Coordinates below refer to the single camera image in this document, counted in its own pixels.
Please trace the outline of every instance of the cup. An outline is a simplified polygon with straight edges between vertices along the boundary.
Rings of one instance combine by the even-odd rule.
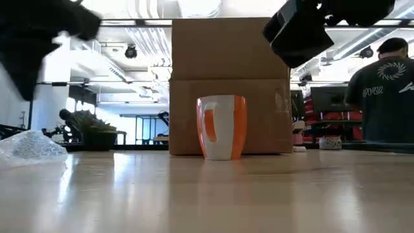
[[[240,159],[247,132],[246,99],[237,95],[199,98],[197,129],[205,159]]]

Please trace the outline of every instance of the black t-shirt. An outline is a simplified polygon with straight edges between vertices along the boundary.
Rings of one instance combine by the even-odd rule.
[[[414,143],[414,60],[384,58],[360,69],[345,101],[360,107],[364,140]]]

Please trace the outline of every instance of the cardboard box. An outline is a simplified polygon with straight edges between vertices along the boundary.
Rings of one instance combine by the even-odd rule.
[[[292,153],[292,117],[288,80],[170,81],[169,152],[202,154],[196,103],[202,96],[238,94],[246,98],[248,126],[243,153]]]
[[[262,30],[270,18],[175,19],[172,80],[284,79]]]

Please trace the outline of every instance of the short hair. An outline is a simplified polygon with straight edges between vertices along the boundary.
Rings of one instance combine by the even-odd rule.
[[[396,52],[403,48],[408,48],[408,43],[406,40],[402,38],[390,38],[383,42],[383,44],[378,48],[377,52],[379,54],[384,54],[388,52]]]

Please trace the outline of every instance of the man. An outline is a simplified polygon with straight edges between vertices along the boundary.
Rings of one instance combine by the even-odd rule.
[[[362,111],[364,140],[414,143],[414,60],[407,41],[388,39],[377,52],[379,60],[351,78],[345,103]]]

